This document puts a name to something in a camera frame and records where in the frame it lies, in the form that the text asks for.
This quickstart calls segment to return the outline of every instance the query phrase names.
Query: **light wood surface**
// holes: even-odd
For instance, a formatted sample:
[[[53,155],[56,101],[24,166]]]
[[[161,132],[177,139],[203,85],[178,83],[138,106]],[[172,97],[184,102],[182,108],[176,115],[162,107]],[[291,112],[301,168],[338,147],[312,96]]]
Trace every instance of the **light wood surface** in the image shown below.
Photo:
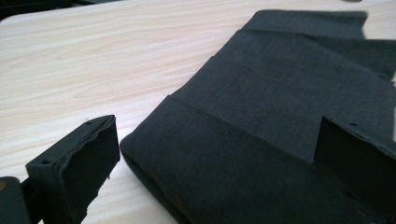
[[[0,23],[0,176],[82,122],[115,114],[119,139],[260,9],[365,10],[368,38],[396,39],[396,1],[131,0]],[[83,223],[176,223],[121,160]]]

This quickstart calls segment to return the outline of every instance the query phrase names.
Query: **black cloth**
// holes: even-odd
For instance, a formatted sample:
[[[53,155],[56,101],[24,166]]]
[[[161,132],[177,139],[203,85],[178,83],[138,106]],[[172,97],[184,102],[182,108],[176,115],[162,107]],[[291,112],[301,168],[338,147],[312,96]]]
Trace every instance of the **black cloth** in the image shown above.
[[[364,39],[365,20],[257,12],[122,140],[125,160],[179,223],[390,220],[311,163],[323,116],[392,139],[396,42]]]

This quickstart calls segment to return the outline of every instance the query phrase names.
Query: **folded cloth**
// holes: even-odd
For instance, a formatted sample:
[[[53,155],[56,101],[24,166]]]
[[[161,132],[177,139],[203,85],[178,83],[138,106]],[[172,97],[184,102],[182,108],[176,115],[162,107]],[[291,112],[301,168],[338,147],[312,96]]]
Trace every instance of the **folded cloth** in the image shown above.
[[[361,196],[360,179],[350,183],[336,167],[311,163],[323,116],[391,142],[396,41],[365,40],[365,19],[363,12],[256,13],[122,140],[125,160],[179,223],[396,221],[391,203]],[[390,157],[386,173],[396,172]]]

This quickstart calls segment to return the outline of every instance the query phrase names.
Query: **table top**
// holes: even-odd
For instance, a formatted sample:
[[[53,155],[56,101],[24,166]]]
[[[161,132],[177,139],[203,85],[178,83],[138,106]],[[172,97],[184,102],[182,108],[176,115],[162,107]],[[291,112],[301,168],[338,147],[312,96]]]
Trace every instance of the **table top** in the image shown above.
[[[88,119],[117,117],[119,139],[181,87],[260,9],[364,10],[368,38],[396,39],[396,1],[134,0],[0,23],[0,176]],[[121,160],[83,223],[176,223]]]

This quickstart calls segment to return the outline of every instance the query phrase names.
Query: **folded garment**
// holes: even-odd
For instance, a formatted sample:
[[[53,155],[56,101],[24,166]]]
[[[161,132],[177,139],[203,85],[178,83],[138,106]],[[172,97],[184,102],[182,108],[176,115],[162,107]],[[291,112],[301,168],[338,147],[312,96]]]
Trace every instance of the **folded garment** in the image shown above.
[[[179,223],[396,222],[396,41],[364,39],[365,19],[256,13],[122,140],[125,160]]]

